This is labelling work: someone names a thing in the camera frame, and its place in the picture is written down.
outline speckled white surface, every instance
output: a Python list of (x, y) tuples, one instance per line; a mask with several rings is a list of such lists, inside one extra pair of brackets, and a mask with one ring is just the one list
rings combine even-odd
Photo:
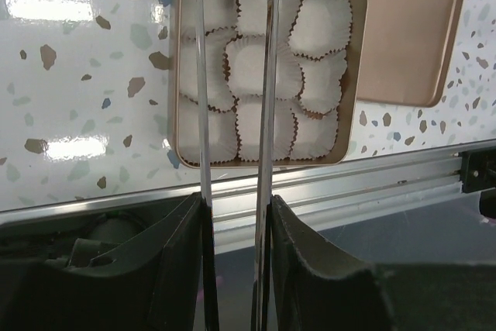
[[(0, 0), (0, 209), (199, 182), (166, 140), (170, 3)], [(465, 0), (443, 100), (358, 102), (346, 159), (495, 138), (495, 23)]]

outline gold baking tray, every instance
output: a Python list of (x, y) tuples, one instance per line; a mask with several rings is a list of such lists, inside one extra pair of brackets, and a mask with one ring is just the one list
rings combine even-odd
[(368, 0), (357, 98), (432, 107), (441, 96), (463, 0)]
[[(188, 167), (198, 167), (190, 164), (181, 156), (177, 143), (178, 115), (177, 106), (179, 99), (179, 63), (181, 52), (181, 1), (173, 0), (170, 22), (170, 66), (169, 79), (169, 141), (174, 148), (179, 160)], [(351, 126), (353, 123), (353, 111), (357, 99), (357, 83), (360, 69), (360, 57), (363, 43), (363, 32), (367, 14), (367, 0), (350, 0), (353, 11), (353, 22), (351, 29), (350, 44), (346, 48), (346, 60), (348, 68), (341, 80), (342, 99), (338, 107), (338, 133), (336, 143), (331, 152), (322, 158), (315, 160), (279, 160), (274, 162), (275, 167), (284, 166), (322, 166), (339, 163), (346, 155), (350, 144)], [(258, 162), (246, 162), (235, 159), (221, 164), (212, 164), (212, 167), (258, 167)]]

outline metal tongs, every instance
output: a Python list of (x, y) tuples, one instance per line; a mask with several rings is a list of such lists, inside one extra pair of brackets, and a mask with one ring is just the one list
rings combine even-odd
[(205, 329), (219, 330), (219, 310), (215, 283), (214, 230), (212, 220), (212, 179), (208, 142), (207, 68), (205, 59), (205, 20), (203, 0), (196, 0), (196, 72), (198, 77), (198, 123), (200, 129), (201, 248), (203, 253), (203, 292)]
[(267, 329), (270, 290), (270, 200), (272, 197), (272, 153), (274, 152), (274, 105), (276, 94), (277, 29), (279, 0), (267, 0), (267, 33), (263, 66), (263, 100), (255, 230), (255, 282), (252, 329)]
[[(219, 310), (215, 285), (214, 238), (212, 222), (212, 179), (208, 142), (208, 97), (205, 60), (205, 20), (203, 0), (196, 8), (196, 66), (198, 75), (198, 122), (200, 132), (201, 197), (204, 204), (202, 223), (203, 287), (205, 293), (205, 329), (219, 329)], [(255, 232), (255, 282), (253, 285), (252, 329), (267, 329), (270, 290), (270, 199), (272, 196), (272, 153), (274, 148), (274, 104), (277, 63), (277, 28), (279, 0), (267, 0), (267, 35), (263, 69), (263, 102), (260, 126), (260, 163), (257, 185), (257, 224)]]

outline rose gold tray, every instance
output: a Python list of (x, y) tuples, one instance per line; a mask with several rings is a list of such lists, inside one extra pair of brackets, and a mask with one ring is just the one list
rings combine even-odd
[[(180, 161), (188, 167), (198, 167), (197, 164), (188, 163), (180, 152), (178, 146), (178, 99), (179, 99), (179, 63), (180, 59), (177, 58), (181, 55), (181, 1), (173, 0), (171, 9), (171, 22), (170, 22), (170, 55), (172, 57), (172, 64), (170, 68), (169, 79), (169, 142), (174, 148)], [(351, 8), (353, 11), (353, 21), (351, 29), (350, 44), (346, 47), (346, 60), (348, 68), (346, 73), (341, 79), (341, 90), (343, 96), (338, 107), (338, 133), (334, 148), (325, 157), (315, 160), (279, 160), (274, 162), (275, 167), (281, 166), (322, 166), (327, 164), (339, 163), (348, 151), (350, 144), (351, 126), (353, 123), (353, 111), (355, 109), (355, 102), (357, 99), (357, 83), (358, 74), (360, 69), (360, 56), (362, 52), (363, 31), (365, 28), (365, 18), (367, 14), (367, 0), (350, 0)], [(258, 167), (258, 162), (246, 162), (236, 158), (230, 162), (221, 164), (212, 164), (212, 167)]]
[(368, 0), (357, 98), (431, 107), (443, 95), (463, 0)]

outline black bracket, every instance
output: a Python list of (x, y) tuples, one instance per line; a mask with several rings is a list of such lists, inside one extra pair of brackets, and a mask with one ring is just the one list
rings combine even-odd
[(466, 151), (461, 156), (464, 193), (496, 188), (496, 147)]

